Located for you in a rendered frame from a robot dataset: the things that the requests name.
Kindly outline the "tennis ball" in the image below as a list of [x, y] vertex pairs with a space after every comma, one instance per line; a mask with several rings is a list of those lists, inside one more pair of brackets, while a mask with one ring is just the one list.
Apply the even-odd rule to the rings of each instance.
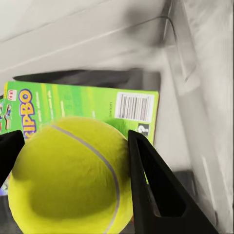
[[95, 118], [58, 118], [24, 144], [8, 190], [24, 234], [119, 234], [133, 216], [128, 140]]

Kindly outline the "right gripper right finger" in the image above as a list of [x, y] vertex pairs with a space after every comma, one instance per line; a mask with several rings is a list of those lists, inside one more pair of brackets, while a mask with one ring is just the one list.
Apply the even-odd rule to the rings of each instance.
[[135, 234], [219, 234], [144, 134], [129, 130], [128, 148]]

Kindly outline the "board game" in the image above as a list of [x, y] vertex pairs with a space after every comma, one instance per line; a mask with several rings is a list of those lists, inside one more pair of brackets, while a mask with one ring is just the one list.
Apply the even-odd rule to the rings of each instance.
[[7, 81], [0, 135], [22, 130], [26, 143], [58, 118], [90, 117], [115, 127], [127, 140], [129, 130], [142, 133], [154, 146], [159, 99], [159, 92], [153, 90]]
[[[1, 120], [2, 120], [2, 112], [3, 112], [2, 108], [3, 108], [3, 99], [0, 99], [0, 130], [1, 130]], [[11, 105], [9, 105], [8, 113], [6, 114], [7, 128], [9, 128], [10, 112], [11, 112]], [[10, 180], [10, 173], [0, 188], [0, 196], [8, 195], [9, 180]]]

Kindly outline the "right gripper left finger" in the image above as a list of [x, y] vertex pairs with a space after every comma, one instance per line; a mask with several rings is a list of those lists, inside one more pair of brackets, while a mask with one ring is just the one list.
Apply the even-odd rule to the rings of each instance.
[[14, 167], [16, 158], [24, 144], [22, 130], [0, 135], [0, 188]]

